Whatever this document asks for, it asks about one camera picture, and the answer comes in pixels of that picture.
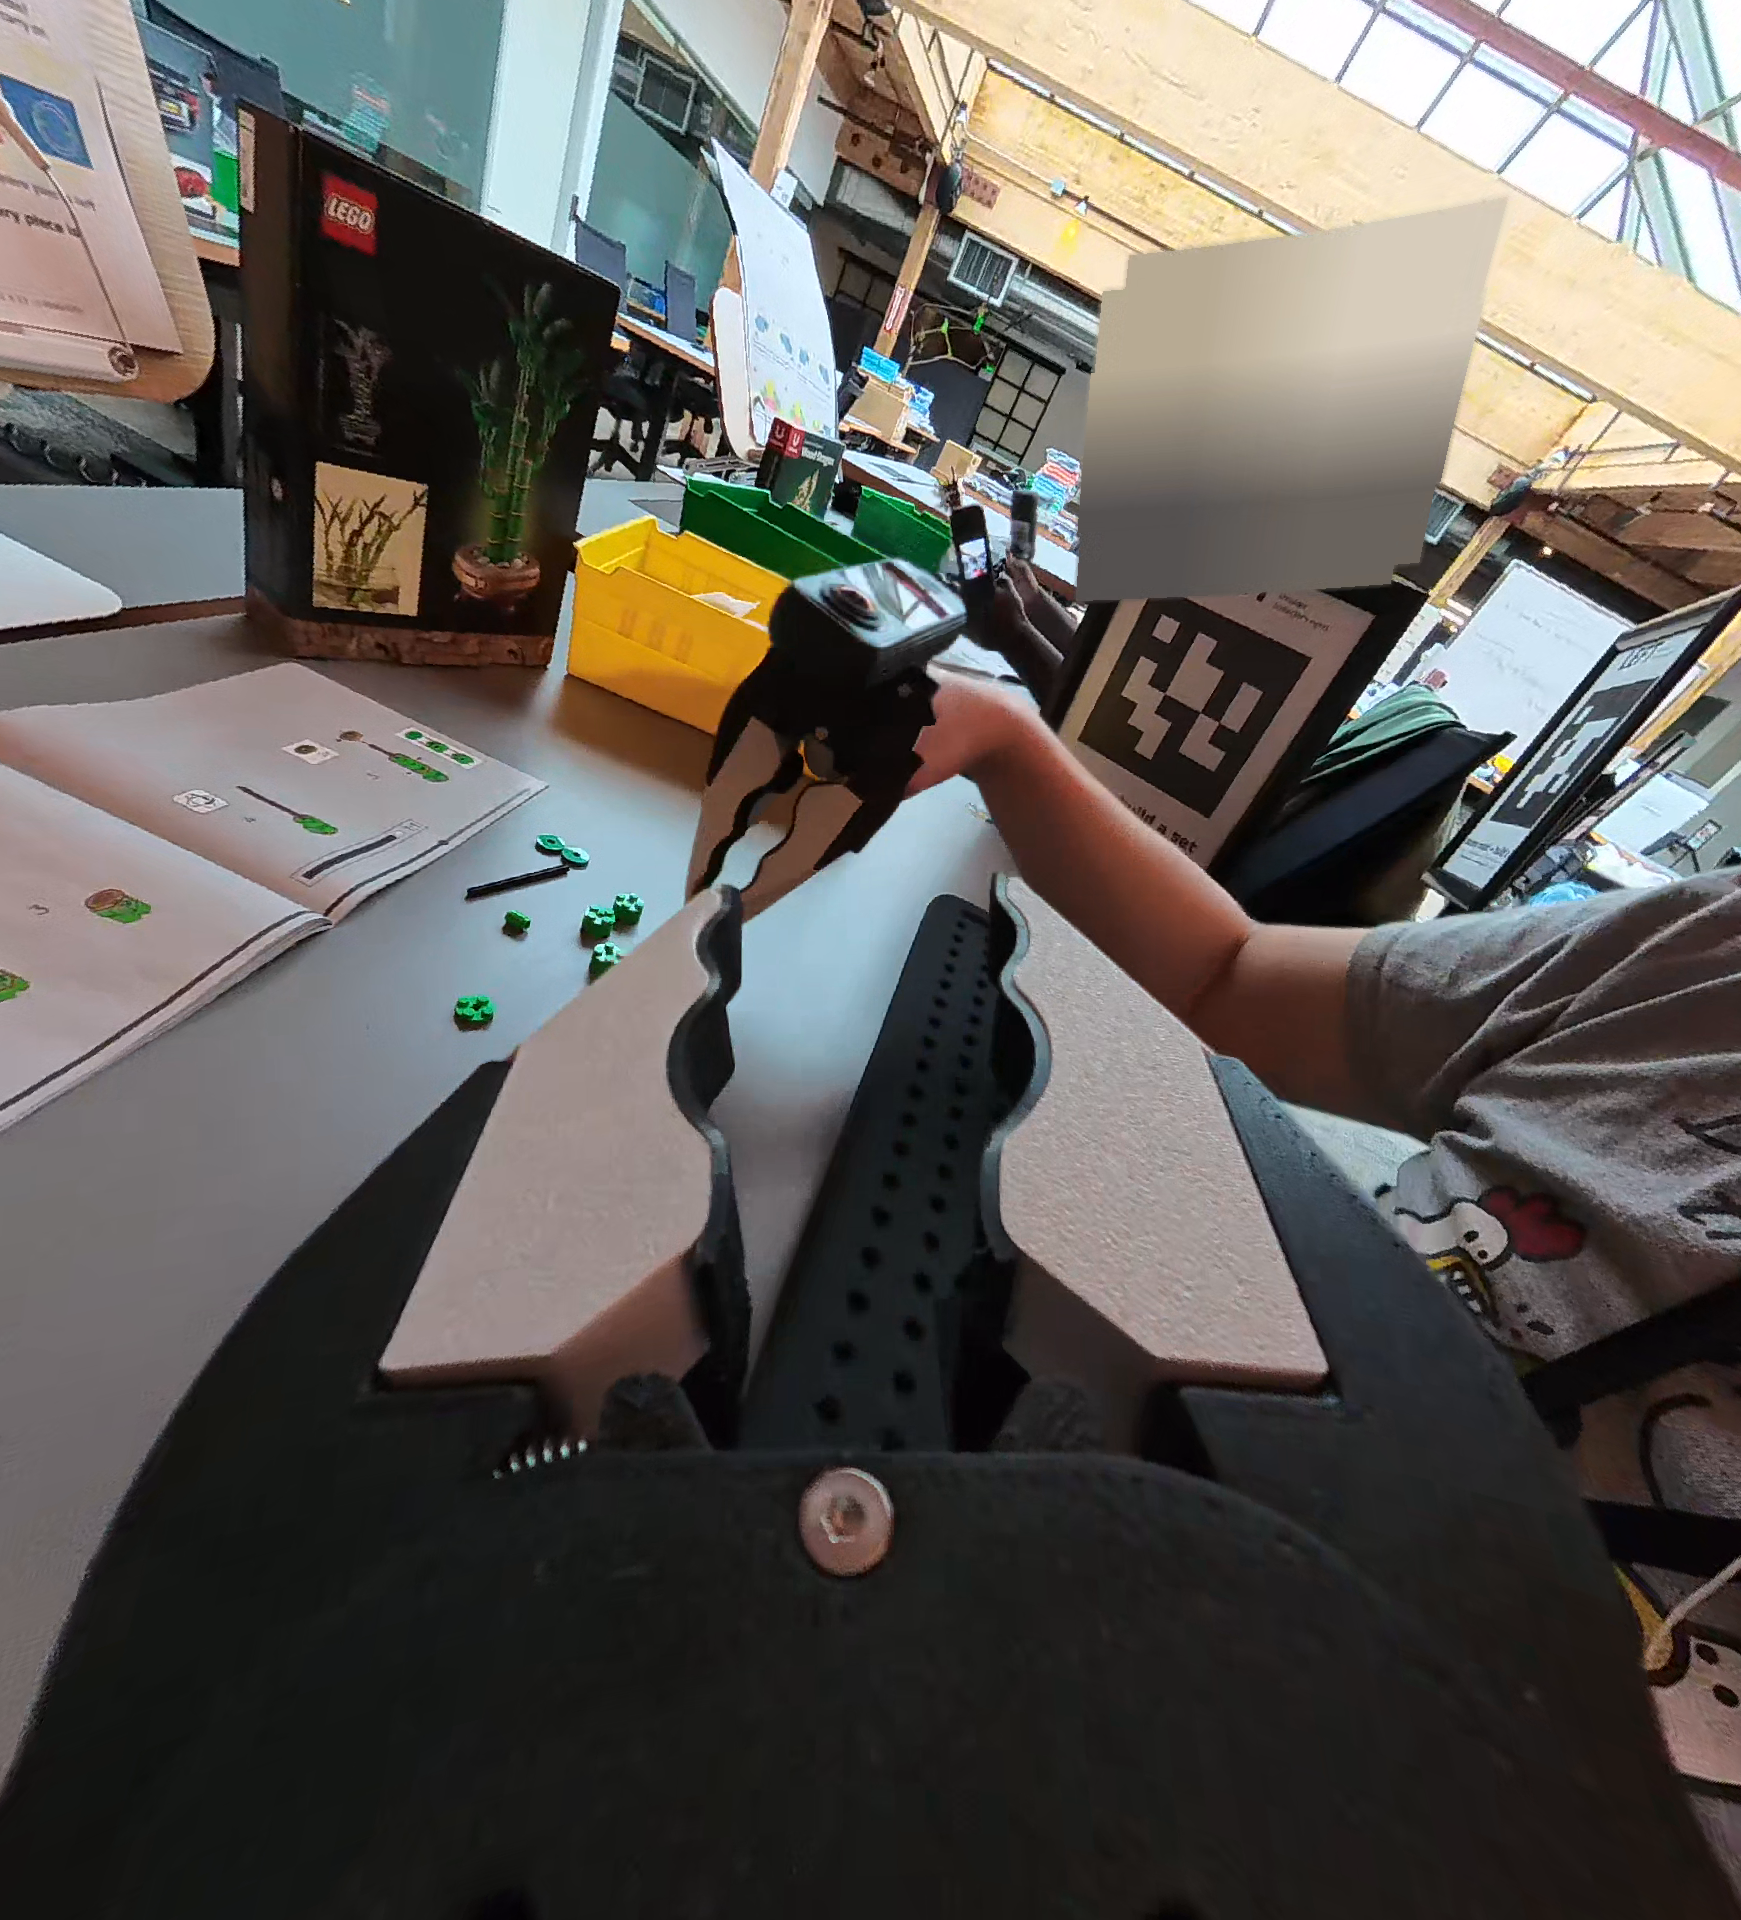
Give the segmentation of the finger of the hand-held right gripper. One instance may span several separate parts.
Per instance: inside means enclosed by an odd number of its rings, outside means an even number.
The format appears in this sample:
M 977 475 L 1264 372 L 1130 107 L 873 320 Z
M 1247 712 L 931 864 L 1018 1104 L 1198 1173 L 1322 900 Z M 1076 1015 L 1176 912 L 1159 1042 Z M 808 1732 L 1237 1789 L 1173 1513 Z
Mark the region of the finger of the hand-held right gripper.
M 879 830 L 884 806 L 870 806 L 849 784 L 799 782 L 785 832 L 740 890 L 742 918 L 760 918 L 814 873 L 858 852 Z
M 742 908 L 772 908 L 799 890 L 808 881 L 808 849 L 799 827 L 806 794 L 803 738 L 745 726 L 703 790 L 690 852 L 687 900 L 723 884 L 727 857 L 772 806 L 782 814 L 782 835 L 760 852 L 752 881 L 742 884 Z

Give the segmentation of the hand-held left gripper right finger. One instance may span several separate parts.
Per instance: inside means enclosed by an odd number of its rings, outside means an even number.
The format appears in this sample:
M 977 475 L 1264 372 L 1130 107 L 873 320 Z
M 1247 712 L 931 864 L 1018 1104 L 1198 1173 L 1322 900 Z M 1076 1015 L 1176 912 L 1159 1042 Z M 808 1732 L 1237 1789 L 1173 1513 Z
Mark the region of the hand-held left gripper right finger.
M 1211 1051 L 1022 876 L 991 891 L 1000 1079 L 982 1212 L 1003 1350 L 1113 1449 L 1162 1389 L 1322 1389 L 1331 1365 Z

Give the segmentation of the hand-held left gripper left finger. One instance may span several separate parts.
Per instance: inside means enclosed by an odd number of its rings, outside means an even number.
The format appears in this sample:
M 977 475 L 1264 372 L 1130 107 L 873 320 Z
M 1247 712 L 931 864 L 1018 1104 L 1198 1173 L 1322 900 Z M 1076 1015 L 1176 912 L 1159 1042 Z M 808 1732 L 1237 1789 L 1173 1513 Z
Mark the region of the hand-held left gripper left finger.
M 752 1294 L 711 1112 L 740 982 L 742 897 L 714 885 L 514 1052 L 384 1383 L 526 1383 L 562 1438 L 596 1438 L 620 1379 L 663 1376 L 736 1438 Z

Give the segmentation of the person's right forearm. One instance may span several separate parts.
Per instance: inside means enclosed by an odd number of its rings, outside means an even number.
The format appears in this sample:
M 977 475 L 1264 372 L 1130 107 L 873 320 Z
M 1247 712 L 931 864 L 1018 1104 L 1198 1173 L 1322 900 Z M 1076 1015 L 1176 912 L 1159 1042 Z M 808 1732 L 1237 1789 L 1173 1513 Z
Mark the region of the person's right forearm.
M 1048 735 L 1037 778 L 1007 802 L 983 802 L 1030 890 L 1270 1092 L 1371 1119 L 1347 1016 L 1361 936 L 1255 921 Z

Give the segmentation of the grey desk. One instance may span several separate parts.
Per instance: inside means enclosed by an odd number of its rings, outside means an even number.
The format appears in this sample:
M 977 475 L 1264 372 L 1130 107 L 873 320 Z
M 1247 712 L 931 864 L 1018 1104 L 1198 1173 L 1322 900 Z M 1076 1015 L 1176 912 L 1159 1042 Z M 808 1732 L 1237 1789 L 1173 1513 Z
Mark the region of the grey desk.
M 91 1556 L 144 1455 L 225 1334 L 299 1243 L 484 1063 L 581 988 L 577 915 L 638 891 L 681 900 L 708 739 L 548 672 L 326 672 L 545 794 L 292 948 L 123 1064 L 0 1133 L 0 1781 Z M 0 645 L 0 709 L 149 697 L 269 659 L 235 615 Z M 536 832 L 594 857 L 539 890 L 511 943 L 472 884 L 527 861 Z M 1004 869 L 974 790 L 900 814 L 742 936 L 735 1149 L 749 1277 L 766 1313 L 939 894 Z M 489 995 L 486 1031 L 450 1019 Z

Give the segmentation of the person's right hand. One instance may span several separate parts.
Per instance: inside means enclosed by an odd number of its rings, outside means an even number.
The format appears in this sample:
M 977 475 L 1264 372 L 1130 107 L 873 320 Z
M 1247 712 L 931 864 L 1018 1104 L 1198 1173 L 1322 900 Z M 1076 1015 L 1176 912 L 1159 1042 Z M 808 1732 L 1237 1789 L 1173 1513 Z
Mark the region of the person's right hand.
M 983 802 L 1025 790 L 1051 757 L 1045 720 L 1019 688 L 973 678 L 933 678 L 931 723 L 916 739 L 906 800 L 949 782 L 973 782 Z

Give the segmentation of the green plastic bin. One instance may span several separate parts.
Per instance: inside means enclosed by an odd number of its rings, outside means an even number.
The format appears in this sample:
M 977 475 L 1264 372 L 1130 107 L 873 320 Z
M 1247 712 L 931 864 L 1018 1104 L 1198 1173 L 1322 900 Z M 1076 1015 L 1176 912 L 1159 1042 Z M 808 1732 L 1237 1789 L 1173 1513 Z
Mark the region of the green plastic bin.
M 884 559 L 898 559 L 939 575 L 955 542 L 955 527 L 943 513 L 928 511 L 900 492 L 884 492 L 863 483 L 852 538 Z
M 787 581 L 884 562 L 873 545 L 776 504 L 766 489 L 702 475 L 684 487 L 684 530 Z

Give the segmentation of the small red green box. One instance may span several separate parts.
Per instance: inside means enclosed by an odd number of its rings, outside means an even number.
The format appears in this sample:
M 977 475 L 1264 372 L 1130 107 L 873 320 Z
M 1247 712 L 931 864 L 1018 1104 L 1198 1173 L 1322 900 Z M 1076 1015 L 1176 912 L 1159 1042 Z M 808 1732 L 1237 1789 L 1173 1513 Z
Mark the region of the small red green box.
M 757 489 L 778 507 L 825 520 L 840 460 L 845 445 L 837 438 L 806 429 L 787 419 L 772 419 L 760 454 Z

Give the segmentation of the yellow plastic bin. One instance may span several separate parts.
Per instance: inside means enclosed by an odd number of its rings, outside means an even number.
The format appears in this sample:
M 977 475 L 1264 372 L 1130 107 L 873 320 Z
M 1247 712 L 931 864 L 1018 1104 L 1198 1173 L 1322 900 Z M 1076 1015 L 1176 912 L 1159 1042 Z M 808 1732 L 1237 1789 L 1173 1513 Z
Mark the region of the yellow plastic bin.
M 760 603 L 755 620 L 702 609 L 724 592 Z M 577 545 L 566 672 L 697 735 L 717 735 L 736 687 L 769 647 L 787 578 L 711 541 L 629 520 Z

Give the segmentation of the black perforated pad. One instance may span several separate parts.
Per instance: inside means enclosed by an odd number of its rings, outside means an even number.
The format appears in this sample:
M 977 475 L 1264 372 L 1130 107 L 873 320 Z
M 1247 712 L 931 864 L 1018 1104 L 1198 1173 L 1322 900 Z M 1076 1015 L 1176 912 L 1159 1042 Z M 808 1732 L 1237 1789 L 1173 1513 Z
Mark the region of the black perforated pad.
M 991 915 L 931 900 L 742 1399 L 749 1452 L 982 1452 L 1003 1355 L 982 1170 L 1003 1119 Z

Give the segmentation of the background document stand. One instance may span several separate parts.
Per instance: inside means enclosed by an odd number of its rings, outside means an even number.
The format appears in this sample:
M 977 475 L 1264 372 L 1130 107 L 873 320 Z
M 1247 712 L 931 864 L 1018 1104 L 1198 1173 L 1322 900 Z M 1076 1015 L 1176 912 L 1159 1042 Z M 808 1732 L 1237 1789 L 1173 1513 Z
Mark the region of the background document stand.
M 806 225 L 723 143 L 711 155 L 740 253 L 740 286 L 711 302 L 718 413 L 735 456 L 755 465 L 776 420 L 836 435 L 837 360 Z

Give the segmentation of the grey printed shirt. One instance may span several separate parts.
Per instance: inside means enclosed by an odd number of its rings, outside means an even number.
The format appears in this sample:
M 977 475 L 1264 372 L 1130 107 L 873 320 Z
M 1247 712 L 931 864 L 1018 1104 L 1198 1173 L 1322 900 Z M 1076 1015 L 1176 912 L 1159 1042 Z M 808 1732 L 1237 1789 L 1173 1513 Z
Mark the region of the grey printed shirt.
M 1414 1137 L 1378 1204 L 1522 1370 L 1741 1279 L 1741 869 L 1398 925 L 1352 967 L 1355 1075 Z M 1674 1768 L 1741 1899 L 1741 1575 L 1615 1565 Z

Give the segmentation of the black bamboo set box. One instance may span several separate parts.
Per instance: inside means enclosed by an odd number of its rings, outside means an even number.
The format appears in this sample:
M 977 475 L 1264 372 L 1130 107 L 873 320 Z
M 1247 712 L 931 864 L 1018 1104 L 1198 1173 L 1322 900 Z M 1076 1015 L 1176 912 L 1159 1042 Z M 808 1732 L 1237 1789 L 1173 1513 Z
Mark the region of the black bamboo set box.
M 249 618 L 305 659 L 548 668 L 618 289 L 238 110 Z

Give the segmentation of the open instruction booklet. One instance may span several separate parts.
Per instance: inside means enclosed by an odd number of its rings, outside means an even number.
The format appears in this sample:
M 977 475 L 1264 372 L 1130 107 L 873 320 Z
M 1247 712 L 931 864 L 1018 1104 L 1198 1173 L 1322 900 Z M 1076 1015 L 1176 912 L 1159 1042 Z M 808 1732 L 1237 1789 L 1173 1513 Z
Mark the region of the open instruction booklet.
M 0 712 L 0 1133 L 542 782 L 281 663 Z

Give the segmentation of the printed instruction sheet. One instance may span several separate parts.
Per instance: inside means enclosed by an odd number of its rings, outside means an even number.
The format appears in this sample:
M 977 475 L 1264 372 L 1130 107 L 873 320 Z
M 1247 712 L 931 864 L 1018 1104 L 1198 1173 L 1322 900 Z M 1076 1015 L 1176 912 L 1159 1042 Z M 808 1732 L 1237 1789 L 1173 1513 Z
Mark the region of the printed instruction sheet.
M 167 161 L 129 3 L 0 3 L 0 368 L 123 381 L 181 353 Z

